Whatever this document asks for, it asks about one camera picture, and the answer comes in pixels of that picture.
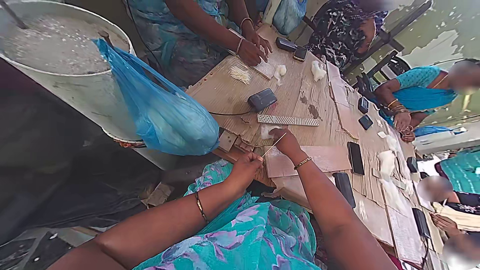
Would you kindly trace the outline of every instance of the blue plastic bag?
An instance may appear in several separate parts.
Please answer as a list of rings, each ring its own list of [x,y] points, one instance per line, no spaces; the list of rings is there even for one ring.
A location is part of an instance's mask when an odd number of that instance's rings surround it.
[[[208,111],[145,62],[96,39],[110,63],[137,134],[149,148],[180,156],[200,156],[218,146],[218,124]],[[163,87],[145,74],[149,71]]]
[[[307,0],[282,0],[273,16],[273,25],[282,35],[288,35],[307,12]]]
[[[444,127],[444,126],[426,125],[426,126],[415,129],[413,133],[415,133],[415,137],[420,137],[420,136],[444,132],[444,131],[454,131],[454,129],[449,129],[448,127]],[[463,133],[463,131],[454,132],[455,135],[460,133]]]

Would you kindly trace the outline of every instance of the metal rod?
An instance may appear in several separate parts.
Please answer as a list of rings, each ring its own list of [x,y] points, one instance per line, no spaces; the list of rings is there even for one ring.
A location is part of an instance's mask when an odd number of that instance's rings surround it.
[[[101,30],[98,32],[98,34],[105,39],[105,41],[108,43],[110,47],[113,48],[112,41],[110,40],[110,35],[106,31]]]
[[[17,26],[20,27],[21,29],[27,29],[28,27],[26,26],[26,24],[24,24],[22,22],[22,20],[20,20],[20,18],[17,16],[17,14],[15,14],[15,12],[13,12],[13,10],[7,5],[7,3],[5,3],[4,0],[0,0],[0,6],[7,11],[7,13],[15,20],[15,22],[17,23]]]
[[[270,151],[270,150],[276,145],[276,143],[279,142],[279,141],[283,138],[283,136],[285,136],[285,135],[287,135],[286,132],[285,132],[285,134],[283,134],[283,135],[278,139],[278,141],[276,141],[276,142],[265,152],[265,154],[262,156],[262,158],[263,158],[263,157],[268,153],[268,151]]]

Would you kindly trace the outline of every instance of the bangle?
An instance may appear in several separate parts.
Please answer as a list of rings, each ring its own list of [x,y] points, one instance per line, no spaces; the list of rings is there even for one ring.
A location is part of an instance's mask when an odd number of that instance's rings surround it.
[[[243,19],[243,20],[241,21],[241,23],[240,23],[240,30],[241,30],[241,26],[243,25],[243,23],[244,23],[245,21],[250,21],[250,22],[252,23],[252,26],[253,26],[253,21],[252,21],[252,19],[250,19],[250,17],[246,17],[246,18]]]
[[[241,45],[241,42],[244,40],[243,37],[240,37],[240,41],[239,41],[239,44],[237,45],[237,50],[235,51],[235,53],[238,55],[239,53],[239,50],[240,50],[240,45]]]
[[[389,108],[392,104],[395,103],[395,101],[398,101],[398,99],[396,98],[394,101],[390,102],[390,104],[388,104],[387,107]]]
[[[198,198],[198,191],[195,192],[195,198],[197,198],[197,205],[198,209],[200,209],[200,213],[202,214],[202,217],[204,218],[205,222],[209,222],[207,217],[205,216],[204,209],[202,208],[202,204],[200,203],[200,199]]]
[[[305,164],[305,163],[307,163],[308,161],[311,161],[311,160],[312,160],[312,158],[311,158],[311,157],[308,157],[308,158],[304,159],[302,162],[300,162],[300,163],[299,163],[297,166],[295,166],[293,169],[296,170],[296,169],[298,169],[301,165],[303,165],[303,164]]]

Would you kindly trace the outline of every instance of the black bangle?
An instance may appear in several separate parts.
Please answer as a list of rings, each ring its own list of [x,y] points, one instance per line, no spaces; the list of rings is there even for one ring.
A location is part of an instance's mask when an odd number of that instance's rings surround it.
[[[202,217],[204,218],[205,222],[209,223],[207,217],[205,216],[204,209],[202,208],[202,204],[200,203],[200,199],[198,198],[198,191],[195,192],[195,198],[197,199],[198,209],[200,210]]]

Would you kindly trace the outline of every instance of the hand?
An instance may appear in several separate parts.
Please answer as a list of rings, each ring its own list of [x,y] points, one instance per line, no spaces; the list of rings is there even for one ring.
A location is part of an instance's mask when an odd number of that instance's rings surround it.
[[[410,125],[412,117],[409,112],[400,112],[393,117],[393,124],[398,132],[402,132]]]
[[[269,51],[272,52],[272,47],[270,46],[270,42],[268,42],[268,40],[259,36],[257,32],[254,31],[253,27],[251,27],[251,29],[246,27],[244,28],[245,30],[243,30],[242,33],[244,34],[245,39],[255,44],[255,46],[257,46],[257,48],[259,49],[260,49],[260,46],[262,46],[265,51],[265,56],[268,57]]]
[[[250,66],[256,66],[262,62],[260,57],[263,58],[265,62],[268,61],[264,52],[262,52],[255,44],[244,39],[239,48],[240,58]]]
[[[439,229],[445,231],[449,237],[453,237],[462,232],[458,229],[455,221],[449,219],[448,217],[440,216],[437,214],[430,214],[432,221]]]
[[[413,131],[410,131],[410,130],[403,131],[402,135],[403,135],[402,141],[406,143],[411,143],[415,140],[415,133],[413,133]]]
[[[263,168],[264,159],[255,153],[242,155],[233,165],[232,172],[224,183],[231,184],[235,191],[243,194],[245,189],[252,183],[257,169]]]
[[[294,158],[299,154],[303,154],[297,138],[295,138],[295,136],[292,134],[292,132],[290,132],[290,130],[274,128],[270,131],[269,134],[274,136],[274,141],[277,141],[283,134],[285,134],[285,132],[287,134],[283,136],[283,138],[275,145],[278,150],[290,159]]]

